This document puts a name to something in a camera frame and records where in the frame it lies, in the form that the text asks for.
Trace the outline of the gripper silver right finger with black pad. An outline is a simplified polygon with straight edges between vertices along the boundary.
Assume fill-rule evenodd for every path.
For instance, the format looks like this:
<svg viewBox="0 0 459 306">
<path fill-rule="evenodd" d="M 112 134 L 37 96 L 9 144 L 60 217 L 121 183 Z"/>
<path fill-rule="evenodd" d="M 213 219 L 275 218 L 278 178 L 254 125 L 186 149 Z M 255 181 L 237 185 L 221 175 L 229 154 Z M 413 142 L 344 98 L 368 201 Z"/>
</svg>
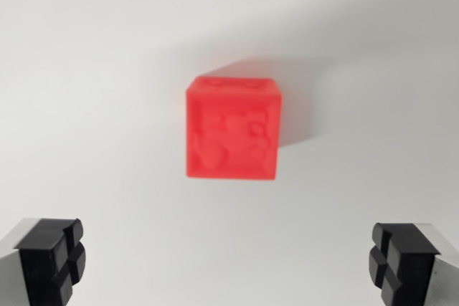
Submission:
<svg viewBox="0 0 459 306">
<path fill-rule="evenodd" d="M 388 306 L 458 304 L 458 250 L 432 225 L 377 223 L 369 273 Z"/>
</svg>

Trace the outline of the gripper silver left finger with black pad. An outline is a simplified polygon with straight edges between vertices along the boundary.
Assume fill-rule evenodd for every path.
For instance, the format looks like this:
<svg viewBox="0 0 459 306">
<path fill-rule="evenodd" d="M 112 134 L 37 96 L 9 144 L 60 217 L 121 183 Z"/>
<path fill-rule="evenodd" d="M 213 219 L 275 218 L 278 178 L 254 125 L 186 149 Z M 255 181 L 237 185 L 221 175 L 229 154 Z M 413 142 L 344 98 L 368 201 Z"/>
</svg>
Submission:
<svg viewBox="0 0 459 306">
<path fill-rule="evenodd" d="M 22 219 L 1 239 L 1 304 L 66 305 L 86 253 L 79 219 Z"/>
</svg>

